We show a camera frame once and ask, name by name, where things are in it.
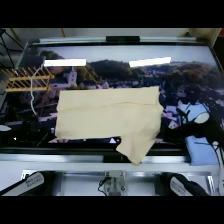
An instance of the landscape image on screen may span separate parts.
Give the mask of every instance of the landscape image on screen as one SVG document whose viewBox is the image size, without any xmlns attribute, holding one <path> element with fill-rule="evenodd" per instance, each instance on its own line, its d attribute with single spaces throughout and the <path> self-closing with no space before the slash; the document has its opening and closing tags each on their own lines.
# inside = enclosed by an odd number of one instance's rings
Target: landscape image on screen
<svg viewBox="0 0 224 224">
<path fill-rule="evenodd" d="M 141 67 L 129 65 L 131 60 L 161 57 L 171 57 L 171 62 Z M 20 67 L 39 67 L 44 60 L 70 58 L 85 58 L 87 64 L 82 67 L 49 67 L 49 71 L 55 75 L 50 80 L 52 90 L 34 92 L 34 108 L 39 115 L 40 126 L 55 128 L 61 90 L 91 91 L 151 86 L 160 87 L 159 101 L 164 107 L 158 142 L 162 143 L 165 128 L 180 125 L 176 108 L 181 104 L 204 105 L 223 126 L 224 76 L 206 46 L 28 48 Z M 30 92 L 8 93 L 0 114 L 1 124 L 19 129 L 22 122 L 33 115 L 30 100 Z"/>
</svg>

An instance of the sky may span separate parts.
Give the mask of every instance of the sky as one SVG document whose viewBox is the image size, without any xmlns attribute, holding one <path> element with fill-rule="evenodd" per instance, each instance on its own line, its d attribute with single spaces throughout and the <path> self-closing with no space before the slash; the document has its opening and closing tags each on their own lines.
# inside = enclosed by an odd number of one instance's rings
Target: sky
<svg viewBox="0 0 224 224">
<path fill-rule="evenodd" d="M 198 61 L 216 65 L 215 59 L 206 46 L 63 46 L 38 48 L 54 51 L 65 59 L 86 59 L 87 62 L 100 60 L 136 61 L 152 58 L 171 57 L 172 61 Z"/>
</svg>

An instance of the beige cloth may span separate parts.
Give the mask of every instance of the beige cloth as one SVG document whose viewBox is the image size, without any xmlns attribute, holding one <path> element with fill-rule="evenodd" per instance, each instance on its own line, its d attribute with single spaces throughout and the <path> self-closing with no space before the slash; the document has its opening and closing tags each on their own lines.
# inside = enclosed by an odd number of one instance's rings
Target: beige cloth
<svg viewBox="0 0 224 224">
<path fill-rule="evenodd" d="M 163 107 L 159 87 L 61 91 L 56 136 L 121 136 L 117 151 L 139 164 L 155 142 Z"/>
</svg>

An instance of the metal bracket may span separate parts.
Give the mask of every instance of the metal bracket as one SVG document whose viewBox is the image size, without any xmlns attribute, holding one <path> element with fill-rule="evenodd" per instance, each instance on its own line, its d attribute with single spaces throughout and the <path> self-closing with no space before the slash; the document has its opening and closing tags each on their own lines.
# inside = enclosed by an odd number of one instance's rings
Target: metal bracket
<svg viewBox="0 0 224 224">
<path fill-rule="evenodd" d="M 125 172 L 121 170 L 109 170 L 105 172 L 105 177 L 111 179 L 104 184 L 104 192 L 108 196 L 125 196 L 127 186 L 125 185 Z"/>
</svg>

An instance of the blue cloth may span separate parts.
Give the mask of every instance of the blue cloth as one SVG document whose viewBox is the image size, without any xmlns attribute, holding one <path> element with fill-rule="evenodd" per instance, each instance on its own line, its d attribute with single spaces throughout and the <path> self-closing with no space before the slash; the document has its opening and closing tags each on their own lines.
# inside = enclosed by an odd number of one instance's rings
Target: blue cloth
<svg viewBox="0 0 224 224">
<path fill-rule="evenodd" d="M 219 164 L 214 148 L 208 144 L 206 138 L 189 136 L 185 139 L 188 152 L 191 156 L 191 165 L 216 165 Z"/>
<path fill-rule="evenodd" d="M 190 105 L 188 108 L 187 107 L 188 104 L 181 104 L 179 106 L 179 108 L 185 113 L 190 110 L 188 115 L 189 121 L 192 121 L 199 114 L 207 112 L 206 108 L 202 104 Z M 189 136 L 185 139 L 185 142 L 188 152 L 191 156 L 191 165 L 200 166 L 219 164 L 216 152 L 214 148 L 209 145 L 206 138 L 196 138 L 194 136 Z"/>
</svg>

